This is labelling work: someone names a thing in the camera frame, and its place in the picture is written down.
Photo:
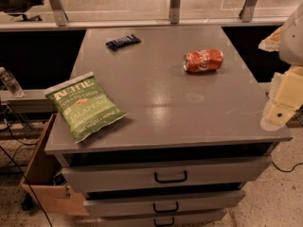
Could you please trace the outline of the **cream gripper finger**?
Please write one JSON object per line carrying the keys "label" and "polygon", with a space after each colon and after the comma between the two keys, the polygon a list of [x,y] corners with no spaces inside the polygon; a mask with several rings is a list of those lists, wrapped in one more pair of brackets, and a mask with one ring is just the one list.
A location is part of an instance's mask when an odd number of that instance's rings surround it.
{"label": "cream gripper finger", "polygon": [[266,131],[277,131],[283,128],[293,116],[293,109],[278,105],[269,99],[262,112],[260,126]]}
{"label": "cream gripper finger", "polygon": [[270,36],[263,39],[258,48],[267,52],[278,52],[282,27],[277,28]]}

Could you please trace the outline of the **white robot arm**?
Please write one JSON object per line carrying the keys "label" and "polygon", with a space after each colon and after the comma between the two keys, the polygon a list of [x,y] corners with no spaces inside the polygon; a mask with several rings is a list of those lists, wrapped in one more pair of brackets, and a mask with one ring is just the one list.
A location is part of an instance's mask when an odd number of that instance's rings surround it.
{"label": "white robot arm", "polygon": [[291,65],[283,74],[274,73],[260,120],[264,130],[277,131],[303,106],[303,4],[258,48],[276,51],[282,61]]}

